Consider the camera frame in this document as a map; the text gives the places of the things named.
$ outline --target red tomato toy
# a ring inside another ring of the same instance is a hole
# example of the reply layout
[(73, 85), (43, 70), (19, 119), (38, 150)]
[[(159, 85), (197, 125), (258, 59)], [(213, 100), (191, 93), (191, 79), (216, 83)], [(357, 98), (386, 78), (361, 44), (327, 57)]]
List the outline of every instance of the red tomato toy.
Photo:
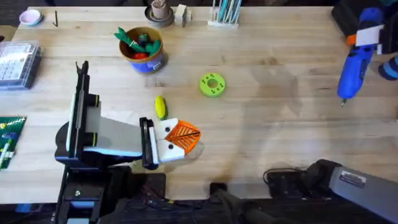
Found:
[(135, 53), (132, 56), (132, 58), (136, 59), (136, 60), (144, 59), (144, 58), (147, 58), (147, 54), (145, 54), (145, 53)]

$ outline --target green lego baseplate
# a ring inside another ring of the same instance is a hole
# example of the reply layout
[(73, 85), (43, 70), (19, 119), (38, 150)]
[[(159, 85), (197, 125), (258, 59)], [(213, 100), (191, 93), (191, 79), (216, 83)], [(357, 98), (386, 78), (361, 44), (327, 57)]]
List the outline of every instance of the green lego baseplate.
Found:
[(0, 170), (7, 169), (24, 127), (25, 116), (0, 117)]

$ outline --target wire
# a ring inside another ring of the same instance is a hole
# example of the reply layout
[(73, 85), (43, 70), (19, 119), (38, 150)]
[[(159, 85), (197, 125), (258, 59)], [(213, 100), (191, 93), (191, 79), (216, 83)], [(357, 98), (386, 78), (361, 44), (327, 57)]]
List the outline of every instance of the wire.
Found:
[(195, 215), (195, 209), (192, 209), (192, 219), (195, 224), (198, 224), (197, 216)]
[(272, 169), (267, 169), (266, 171), (264, 171), (264, 173), (262, 174), (262, 180), (264, 181), (264, 183), (268, 184), (268, 181), (266, 181), (266, 174), (270, 171), (275, 171), (275, 170), (292, 170), (292, 171), (297, 171), (297, 172), (304, 172), (304, 170), (300, 170), (300, 169), (296, 169), (296, 168), (272, 168)]
[(208, 200), (204, 200), (204, 202), (199, 207), (196, 207), (196, 206), (193, 206), (193, 205), (185, 205), (185, 204), (178, 203), (178, 202), (176, 202), (174, 200), (170, 200), (170, 199), (167, 199), (167, 198), (159, 195), (155, 190), (152, 190), (150, 187), (148, 187), (146, 185), (143, 185), (142, 187), (143, 187), (144, 191), (148, 190), (151, 193), (153, 193), (156, 197), (158, 197), (158, 198), (160, 198), (162, 200), (165, 200), (167, 203), (172, 204), (172, 205), (176, 205), (178, 207), (192, 208), (192, 209), (195, 209), (195, 210), (201, 210), (203, 208), (203, 206), (205, 205), (205, 203), (208, 201)]

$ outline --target wooden table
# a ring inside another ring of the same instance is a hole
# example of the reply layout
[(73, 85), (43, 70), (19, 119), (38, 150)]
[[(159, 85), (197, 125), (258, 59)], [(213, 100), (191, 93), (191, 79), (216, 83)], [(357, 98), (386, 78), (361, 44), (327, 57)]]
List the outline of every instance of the wooden table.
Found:
[[(208, 27), (210, 9), (193, 8), (186, 28), (160, 30), (169, 63), (154, 75), (134, 72), (113, 36), (118, 26), (148, 26), (143, 7), (38, 10), (43, 23), (20, 26), (14, 37), (44, 48), (34, 86), (0, 92), (0, 114), (28, 116), (18, 153), (0, 173), (0, 203), (56, 202), (63, 165), (54, 137), (68, 119), (75, 61), (84, 60), (104, 117), (155, 119), (154, 98), (162, 95), (170, 117), (203, 131), (192, 155), (157, 170), (167, 174), (169, 198), (205, 198), (215, 181), (229, 182), (237, 196), (262, 197), (266, 169), (321, 158), (398, 181), (398, 82), (376, 70), (392, 56), (373, 58), (359, 95), (341, 108), (336, 87), (349, 48), (330, 7), (244, 7), (238, 30)], [(200, 93), (206, 72), (224, 76), (219, 98)]]

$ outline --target green donut toy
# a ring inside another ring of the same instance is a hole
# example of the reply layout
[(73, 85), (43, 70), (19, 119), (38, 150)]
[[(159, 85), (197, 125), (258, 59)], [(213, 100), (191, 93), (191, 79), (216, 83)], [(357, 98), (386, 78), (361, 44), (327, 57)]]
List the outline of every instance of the green donut toy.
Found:
[(207, 73), (199, 81), (201, 92), (208, 97), (220, 96), (225, 89), (224, 78), (217, 73)]

